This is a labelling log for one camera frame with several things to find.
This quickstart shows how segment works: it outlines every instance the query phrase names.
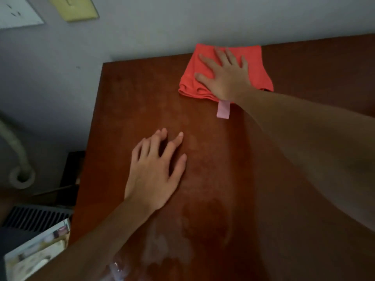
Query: finger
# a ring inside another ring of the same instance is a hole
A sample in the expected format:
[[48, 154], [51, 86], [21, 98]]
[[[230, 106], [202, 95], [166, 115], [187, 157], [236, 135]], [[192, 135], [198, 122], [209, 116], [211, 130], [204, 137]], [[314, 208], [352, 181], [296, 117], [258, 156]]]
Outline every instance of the finger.
[[162, 154], [162, 158], [164, 160], [167, 160], [168, 162], [171, 160], [174, 151], [177, 149], [178, 146], [181, 145], [183, 138], [184, 133], [180, 132], [179, 135], [173, 141], [168, 142], [167, 146], [165, 147], [164, 153]]
[[202, 54], [198, 55], [200, 60], [206, 64], [207, 67], [209, 67], [214, 73], [217, 72], [218, 69], [220, 69], [220, 65], [216, 63], [213, 59], [203, 56]]
[[145, 138], [143, 138], [138, 144], [137, 146], [134, 147], [133, 151], [132, 151], [132, 160], [131, 160], [131, 163], [130, 163], [130, 167], [132, 167], [136, 162], [138, 162], [138, 157], [139, 157], [139, 150], [141, 149], [142, 147], [142, 144], [143, 144], [143, 140]]
[[148, 152], [150, 150], [150, 141], [151, 141], [150, 138], [143, 140], [141, 155], [139, 156], [139, 159], [144, 159], [148, 156]]
[[228, 57], [227, 55], [225, 54], [224, 51], [221, 51], [219, 48], [215, 47], [215, 52], [216, 52], [216, 55], [218, 56], [218, 58], [220, 59], [221, 61], [221, 64], [223, 66], [225, 65], [229, 65], [229, 60], [228, 60]]
[[187, 159], [186, 154], [183, 154], [179, 158], [179, 160], [176, 163], [176, 166], [174, 167], [173, 173], [172, 173], [171, 177], [168, 180], [168, 182], [172, 185], [172, 187], [174, 187], [173, 190], [176, 189], [177, 185], [180, 182], [181, 176], [182, 176], [182, 174], [185, 171], [185, 168], [186, 168], [186, 159]]
[[159, 156], [160, 142], [166, 139], [167, 130], [163, 128], [162, 131], [157, 130], [151, 137], [149, 156]]
[[248, 71], [249, 63], [247, 62], [244, 56], [241, 56], [241, 62], [242, 62], [242, 69], [245, 69], [246, 71]]
[[213, 79], [207, 78], [205, 75], [201, 73], [195, 73], [194, 74], [196, 80], [202, 84], [204, 84], [209, 90], [211, 90]]
[[229, 48], [226, 48], [225, 49], [225, 53], [229, 59], [229, 62], [233, 65], [233, 66], [238, 66], [238, 62], [237, 62], [237, 59], [236, 57], [233, 55], [233, 53], [229, 50]]

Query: forearm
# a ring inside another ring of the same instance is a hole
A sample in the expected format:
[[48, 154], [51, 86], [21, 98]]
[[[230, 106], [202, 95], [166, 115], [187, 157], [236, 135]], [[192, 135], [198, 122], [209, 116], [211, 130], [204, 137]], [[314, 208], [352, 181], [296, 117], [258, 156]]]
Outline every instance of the forearm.
[[235, 101], [338, 208], [375, 230], [375, 119], [251, 90]]
[[151, 215], [131, 200], [120, 204], [96, 229], [37, 271], [30, 281], [97, 280], [133, 232]]

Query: red cloth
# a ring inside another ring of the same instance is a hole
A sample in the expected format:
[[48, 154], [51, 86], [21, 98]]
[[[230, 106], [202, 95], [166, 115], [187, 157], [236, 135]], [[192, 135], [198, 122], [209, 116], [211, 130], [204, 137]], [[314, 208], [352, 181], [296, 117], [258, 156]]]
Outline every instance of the red cloth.
[[[229, 50], [236, 56], [240, 64], [241, 56], [245, 57], [249, 63], [249, 79], [255, 88], [273, 91], [272, 81], [263, 67], [262, 48], [260, 46], [231, 47]], [[179, 93], [197, 99], [219, 101], [205, 85], [199, 83], [194, 77], [194, 73], [201, 73], [209, 78], [214, 78], [212, 70], [199, 59], [198, 55], [200, 53], [206, 57], [212, 58], [221, 65], [213, 46], [197, 44], [185, 73], [181, 78]]]

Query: hand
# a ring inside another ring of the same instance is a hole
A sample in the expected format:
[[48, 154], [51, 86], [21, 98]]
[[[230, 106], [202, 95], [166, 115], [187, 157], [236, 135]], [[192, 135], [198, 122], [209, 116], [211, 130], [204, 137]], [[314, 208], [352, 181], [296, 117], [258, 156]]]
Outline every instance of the hand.
[[166, 139], [166, 135], [165, 128], [157, 130], [152, 137], [143, 139], [134, 148], [125, 188], [125, 200], [132, 199], [152, 212], [162, 208], [168, 201], [176, 190], [186, 166], [187, 157], [183, 154], [169, 176], [171, 157], [182, 143], [183, 133], [180, 132], [173, 141], [168, 142], [164, 153], [159, 157], [160, 142]]
[[222, 66], [213, 59], [199, 54], [199, 58], [213, 71], [215, 78], [209, 79], [199, 73], [195, 73], [195, 78], [219, 99], [236, 102], [238, 94], [248, 92], [252, 87], [247, 70], [248, 63], [245, 57], [241, 56], [242, 67], [240, 67], [236, 57], [228, 48], [225, 49], [225, 53], [218, 48], [215, 48], [215, 52]]

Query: wooden table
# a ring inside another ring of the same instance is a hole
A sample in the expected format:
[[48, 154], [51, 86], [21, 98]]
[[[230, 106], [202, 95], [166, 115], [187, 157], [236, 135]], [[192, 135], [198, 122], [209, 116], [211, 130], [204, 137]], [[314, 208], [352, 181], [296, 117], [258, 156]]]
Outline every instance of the wooden table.
[[[375, 116], [375, 36], [264, 46], [275, 92]], [[190, 54], [105, 63], [74, 242], [123, 199], [130, 153], [184, 131], [177, 192], [120, 251], [129, 280], [374, 280], [375, 234], [326, 200], [239, 107], [180, 96]]]

